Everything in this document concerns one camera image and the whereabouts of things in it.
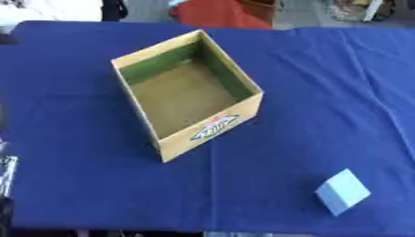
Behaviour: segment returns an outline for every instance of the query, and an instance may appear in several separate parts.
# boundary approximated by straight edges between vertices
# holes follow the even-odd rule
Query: label on box
[[[198,132],[192,139],[208,139],[213,137],[214,135],[224,131],[231,122],[236,120],[239,115],[228,115],[222,118],[215,118],[213,119],[202,131]]]

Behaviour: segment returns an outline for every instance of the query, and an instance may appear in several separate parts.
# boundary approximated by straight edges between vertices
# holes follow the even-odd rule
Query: light blue cube
[[[347,168],[327,180],[316,191],[317,196],[338,216],[368,197],[371,192]]]

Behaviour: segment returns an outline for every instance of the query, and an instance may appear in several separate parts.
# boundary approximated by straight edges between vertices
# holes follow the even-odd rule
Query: square box
[[[111,62],[163,162],[253,118],[263,96],[201,30]]]

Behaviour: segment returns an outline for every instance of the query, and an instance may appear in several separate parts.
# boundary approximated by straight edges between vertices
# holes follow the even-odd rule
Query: table
[[[192,29],[32,21],[0,45],[16,227],[415,234],[415,31],[207,29],[263,104],[162,164],[109,60]],[[335,218],[313,192],[344,168],[371,196]]]

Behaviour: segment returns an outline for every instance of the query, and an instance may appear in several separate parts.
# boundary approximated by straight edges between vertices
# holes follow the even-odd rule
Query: box wall
[[[255,94],[243,102],[240,102],[234,106],[231,106],[220,113],[211,116],[191,127],[188,127],[182,131],[176,132],[171,136],[160,141],[160,152],[163,158],[163,162],[169,162],[174,157],[183,154],[184,152],[199,146],[202,143],[215,138],[216,136],[234,128],[235,126],[253,118],[259,108],[259,104],[262,100],[262,93]],[[192,138],[202,131],[213,119],[220,119],[226,116],[238,116],[238,118],[230,123],[225,129],[221,130],[217,134],[207,139],[192,140]]]

